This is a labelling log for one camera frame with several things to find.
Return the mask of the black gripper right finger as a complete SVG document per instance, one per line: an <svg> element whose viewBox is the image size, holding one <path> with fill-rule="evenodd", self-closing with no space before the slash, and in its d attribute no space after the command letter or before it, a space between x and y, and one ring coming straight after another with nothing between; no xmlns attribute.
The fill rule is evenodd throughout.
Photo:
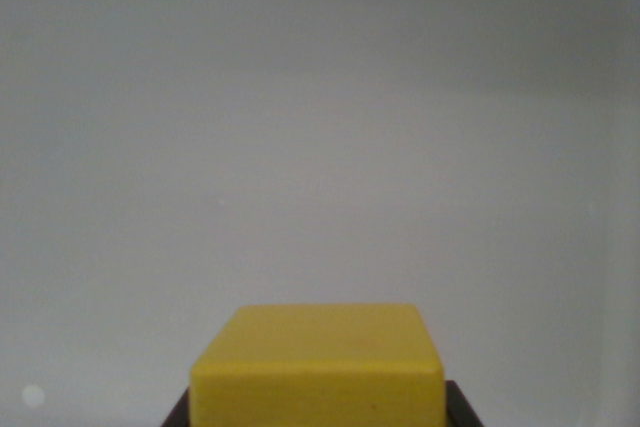
<svg viewBox="0 0 640 427"><path fill-rule="evenodd" d="M446 388L446 426L447 427L483 427L458 384L453 380L445 382Z"/></svg>

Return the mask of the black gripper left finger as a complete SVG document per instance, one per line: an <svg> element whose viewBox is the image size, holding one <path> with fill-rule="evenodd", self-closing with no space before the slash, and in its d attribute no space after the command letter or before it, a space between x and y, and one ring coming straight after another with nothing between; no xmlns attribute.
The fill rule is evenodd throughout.
<svg viewBox="0 0 640 427"><path fill-rule="evenodd" d="M189 426L189 389L186 389L161 424L161 427Z"/></svg>

